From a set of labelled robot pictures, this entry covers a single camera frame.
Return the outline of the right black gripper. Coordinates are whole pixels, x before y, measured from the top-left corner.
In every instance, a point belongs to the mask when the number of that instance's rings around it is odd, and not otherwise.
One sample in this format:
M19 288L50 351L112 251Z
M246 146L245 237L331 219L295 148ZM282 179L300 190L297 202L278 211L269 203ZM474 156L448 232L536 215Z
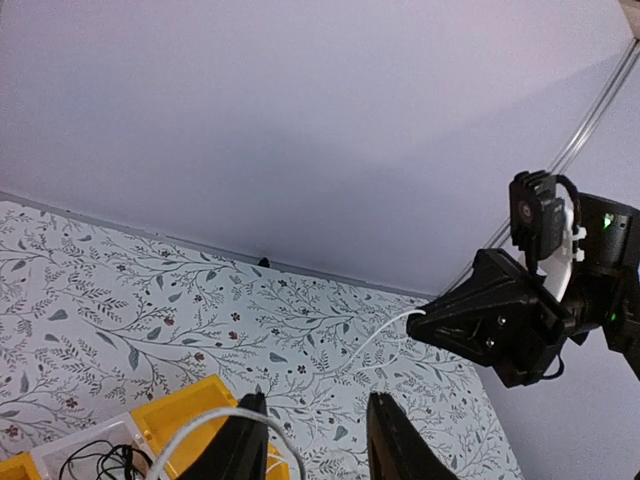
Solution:
M562 376L571 315L503 249L478 250L471 276L407 320L418 342L491 367L507 388Z

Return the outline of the floral table cloth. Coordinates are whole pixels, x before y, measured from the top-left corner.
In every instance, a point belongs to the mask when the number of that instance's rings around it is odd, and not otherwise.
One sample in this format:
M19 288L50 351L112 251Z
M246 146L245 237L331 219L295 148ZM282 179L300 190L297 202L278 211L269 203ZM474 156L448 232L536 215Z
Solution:
M373 391L459 477L520 478L472 365L406 337L420 305L3 201L1 455L214 375L266 395L311 479L367 477Z

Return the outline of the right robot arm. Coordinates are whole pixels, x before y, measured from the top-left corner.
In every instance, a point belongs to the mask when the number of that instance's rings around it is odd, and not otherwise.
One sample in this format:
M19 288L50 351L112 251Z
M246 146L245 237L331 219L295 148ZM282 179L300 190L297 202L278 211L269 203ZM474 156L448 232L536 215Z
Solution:
M481 249L471 276L409 316L407 335L493 368L508 387L548 378L567 340L602 329L639 369L639 211L583 193L585 252L562 299L502 249Z

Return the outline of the near yellow plastic bin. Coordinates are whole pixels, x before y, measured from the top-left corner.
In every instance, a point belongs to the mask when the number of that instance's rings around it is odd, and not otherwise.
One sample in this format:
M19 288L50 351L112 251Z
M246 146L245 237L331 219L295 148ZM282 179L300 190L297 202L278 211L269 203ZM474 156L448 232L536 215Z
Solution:
M34 461L28 453L0 462L0 480L40 480Z

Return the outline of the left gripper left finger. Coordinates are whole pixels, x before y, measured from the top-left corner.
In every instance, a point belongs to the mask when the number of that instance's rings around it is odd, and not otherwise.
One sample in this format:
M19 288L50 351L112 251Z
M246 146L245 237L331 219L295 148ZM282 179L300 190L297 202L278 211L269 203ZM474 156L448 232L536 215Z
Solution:
M268 441L267 425L230 417L179 479L265 480Z

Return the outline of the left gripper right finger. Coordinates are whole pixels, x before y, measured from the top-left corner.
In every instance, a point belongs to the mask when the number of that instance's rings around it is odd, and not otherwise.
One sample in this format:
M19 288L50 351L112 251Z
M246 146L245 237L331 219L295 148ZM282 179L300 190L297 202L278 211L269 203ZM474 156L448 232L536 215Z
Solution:
M366 431L371 479L457 479L432 452L389 393L369 395Z

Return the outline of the right aluminium frame post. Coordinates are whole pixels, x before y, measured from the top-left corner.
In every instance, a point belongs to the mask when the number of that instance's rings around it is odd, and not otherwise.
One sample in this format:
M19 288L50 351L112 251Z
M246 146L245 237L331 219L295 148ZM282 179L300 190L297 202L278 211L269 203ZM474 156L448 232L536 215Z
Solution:
M611 108L638 62L639 40L634 38L624 48L616 64L613 64L613 58L610 57L577 72L565 81L566 87L573 87L573 90L568 92L575 97L575 100L578 100L579 93L583 94L582 100L585 100L589 94L595 93L596 80L602 80L603 85L577 124L575 131L568 136L547 166L550 173L560 175L567 172Z

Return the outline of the far yellow plastic bin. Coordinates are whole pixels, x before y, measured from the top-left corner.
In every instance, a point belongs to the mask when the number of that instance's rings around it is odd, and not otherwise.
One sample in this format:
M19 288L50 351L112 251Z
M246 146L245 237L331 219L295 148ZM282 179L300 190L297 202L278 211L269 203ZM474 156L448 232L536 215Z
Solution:
M131 412L146 443L161 458L162 452L170 445L176 434L194 420L206 413L215 412L212 418L190 432L184 434L171 455L158 469L156 479L179 479L179 476L196 460L205 447L230 417L246 416L248 411L261 416L268 413L266 397L258 390L239 398L216 375L184 387L158 400L153 400ZM266 479L290 479L291 468L284 454L274 446L275 433L268 426L268 453Z

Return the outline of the white translucent plastic bin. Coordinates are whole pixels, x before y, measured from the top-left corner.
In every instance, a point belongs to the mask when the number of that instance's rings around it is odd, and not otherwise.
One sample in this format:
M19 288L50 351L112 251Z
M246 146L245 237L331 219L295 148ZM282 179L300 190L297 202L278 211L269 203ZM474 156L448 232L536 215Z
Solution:
M129 413L35 448L44 479L143 479L156 456Z

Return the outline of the yellow plastic bin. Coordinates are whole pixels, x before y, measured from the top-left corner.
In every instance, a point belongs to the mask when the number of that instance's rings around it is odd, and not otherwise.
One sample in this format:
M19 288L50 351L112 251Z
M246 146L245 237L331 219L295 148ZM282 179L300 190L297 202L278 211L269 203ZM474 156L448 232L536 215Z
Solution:
M179 476L196 460L205 447L230 417L246 416L248 411L261 416L268 413L266 397L258 390L239 398L216 375L184 387L158 400L153 400L131 412L146 443L161 458L162 452L170 445L176 434L194 420L206 413L215 412L212 418L190 432L184 434L171 455L158 469L156 479L179 479ZM290 479L291 468L284 454L274 446L275 433L268 426L268 453L266 479Z
M34 461L28 453L0 462L0 480L40 480Z

